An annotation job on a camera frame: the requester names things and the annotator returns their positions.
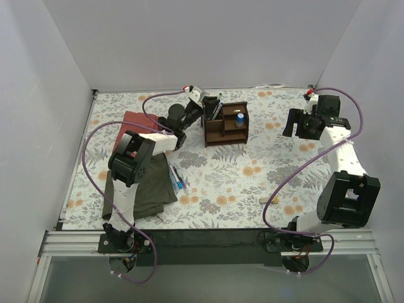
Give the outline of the clear long pen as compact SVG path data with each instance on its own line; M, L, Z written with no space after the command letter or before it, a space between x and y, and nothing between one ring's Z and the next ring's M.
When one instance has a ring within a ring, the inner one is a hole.
M182 179L182 177L179 175L177 169L171 164L169 164L169 169L170 169L172 175L174 176L177 187L179 189L182 189L184 191L185 195L189 196L189 191L187 189L187 186L186 186L184 180Z

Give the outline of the green capped white pen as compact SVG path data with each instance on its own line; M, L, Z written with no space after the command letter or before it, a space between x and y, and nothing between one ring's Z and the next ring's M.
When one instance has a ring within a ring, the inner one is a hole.
M218 108L221 101L222 101L222 93L219 93L217 95L217 99L215 100L215 106L213 107L213 110L212 110L212 113L211 113L211 116L210 116L210 120L215 119L215 115L216 115L215 112L217 111L217 108Z

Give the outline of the blue capped white pen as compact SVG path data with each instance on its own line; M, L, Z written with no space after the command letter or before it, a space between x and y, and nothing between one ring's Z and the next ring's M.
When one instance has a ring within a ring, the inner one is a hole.
M182 179L180 178L180 176L179 176L179 174L177 172L177 169L174 166L172 166L172 170L174 172L174 177L176 179L176 183L177 183L178 188L183 189L184 188L184 183L183 183Z

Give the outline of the blue grey stamp cylinder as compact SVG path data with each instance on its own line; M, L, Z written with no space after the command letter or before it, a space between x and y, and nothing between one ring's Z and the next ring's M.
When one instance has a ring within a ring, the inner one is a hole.
M245 115L244 115L243 113L238 113L237 116L236 116L235 125L236 125L238 128L241 128L241 127L243 126L244 119L245 119Z

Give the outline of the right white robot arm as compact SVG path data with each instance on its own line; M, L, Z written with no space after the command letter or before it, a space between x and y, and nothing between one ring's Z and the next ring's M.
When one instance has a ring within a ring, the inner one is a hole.
M339 116L340 98L334 95L306 94L304 109L290 109L283 136L318 140L327 154L331 177L319 195L316 209L295 217L286 235L276 243L290 251L313 244L306 232L322 234L333 229L364 227L379 194L381 184L361 166L349 142L351 127Z

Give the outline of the brown wooden desk organizer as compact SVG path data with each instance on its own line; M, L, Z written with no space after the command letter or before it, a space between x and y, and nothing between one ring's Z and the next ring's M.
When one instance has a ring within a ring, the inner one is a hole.
M238 113L245 115L241 128L235 125ZM201 117L201 127L205 139L205 147L218 145L246 144L249 137L249 113L247 102L226 103L222 106L217 118L206 120Z

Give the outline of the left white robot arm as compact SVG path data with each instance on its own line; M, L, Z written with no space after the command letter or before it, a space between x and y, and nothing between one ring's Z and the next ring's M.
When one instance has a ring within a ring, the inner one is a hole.
M134 246L134 201L138 186L146 175L152 157L179 149L185 139L185 130L220 103L220 97L189 99L186 106L174 104L167 117L159 117L158 132L138 134L126 131L109 160L113 183L112 212L103 224L109 242L122 253Z

